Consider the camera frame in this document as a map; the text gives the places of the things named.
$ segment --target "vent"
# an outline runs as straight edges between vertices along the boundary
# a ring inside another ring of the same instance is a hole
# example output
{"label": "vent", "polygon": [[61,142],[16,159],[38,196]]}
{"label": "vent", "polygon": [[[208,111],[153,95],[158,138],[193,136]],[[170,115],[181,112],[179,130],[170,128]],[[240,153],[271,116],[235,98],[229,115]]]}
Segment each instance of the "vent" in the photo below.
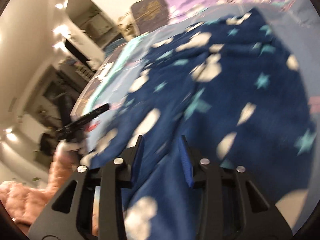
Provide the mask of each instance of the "vent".
{"label": "vent", "polygon": [[17,102],[17,98],[12,98],[8,112],[11,113],[14,107],[14,104]]}

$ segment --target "blue blanket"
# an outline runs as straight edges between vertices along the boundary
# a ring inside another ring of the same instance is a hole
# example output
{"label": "blue blanket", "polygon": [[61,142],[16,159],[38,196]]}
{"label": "blue blanket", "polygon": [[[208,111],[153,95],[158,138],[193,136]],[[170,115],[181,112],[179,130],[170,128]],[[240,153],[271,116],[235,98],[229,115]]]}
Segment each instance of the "blue blanket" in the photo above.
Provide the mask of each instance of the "blue blanket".
{"label": "blue blanket", "polygon": [[245,166],[275,202],[308,187],[316,133],[299,63],[256,9],[193,24],[145,61],[91,162],[145,137],[138,182],[122,191],[129,239],[195,239],[200,192],[185,182],[182,134],[211,161]]}

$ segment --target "metal bolt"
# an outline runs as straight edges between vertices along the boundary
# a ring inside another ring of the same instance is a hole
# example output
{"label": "metal bolt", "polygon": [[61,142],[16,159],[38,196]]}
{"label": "metal bolt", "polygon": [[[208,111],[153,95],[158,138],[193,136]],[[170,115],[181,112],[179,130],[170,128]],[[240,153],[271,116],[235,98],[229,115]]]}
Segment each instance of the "metal bolt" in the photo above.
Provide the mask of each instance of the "metal bolt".
{"label": "metal bolt", "polygon": [[81,165],[77,168],[77,171],[80,172],[80,173],[83,173],[87,170],[87,167],[84,166],[84,165]]}
{"label": "metal bolt", "polygon": [[237,167],[237,171],[240,173],[244,173],[245,172],[245,167],[244,166],[238,166]]}
{"label": "metal bolt", "polygon": [[203,158],[203,159],[200,160],[200,163],[201,163],[202,165],[208,165],[208,164],[210,163],[210,161],[209,161],[209,159],[207,159],[207,158]]}
{"label": "metal bolt", "polygon": [[117,164],[117,165],[120,165],[120,164],[122,164],[124,162],[124,160],[122,159],[122,158],[115,158],[114,160],[113,160],[113,163],[114,164]]}

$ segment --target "triangular cutout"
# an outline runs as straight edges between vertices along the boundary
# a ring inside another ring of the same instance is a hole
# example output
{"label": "triangular cutout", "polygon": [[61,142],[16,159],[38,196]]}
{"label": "triangular cutout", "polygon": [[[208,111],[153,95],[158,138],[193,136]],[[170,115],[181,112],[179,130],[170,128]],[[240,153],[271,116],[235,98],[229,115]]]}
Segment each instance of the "triangular cutout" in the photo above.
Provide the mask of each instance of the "triangular cutout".
{"label": "triangular cutout", "polygon": [[52,205],[52,209],[54,211],[62,212],[65,214],[68,214],[70,212],[76,186],[77,182],[75,180],[71,181],[70,184],[66,186],[65,190],[60,194],[58,199]]}
{"label": "triangular cutout", "polygon": [[245,183],[253,213],[267,211],[269,204],[251,181]]}

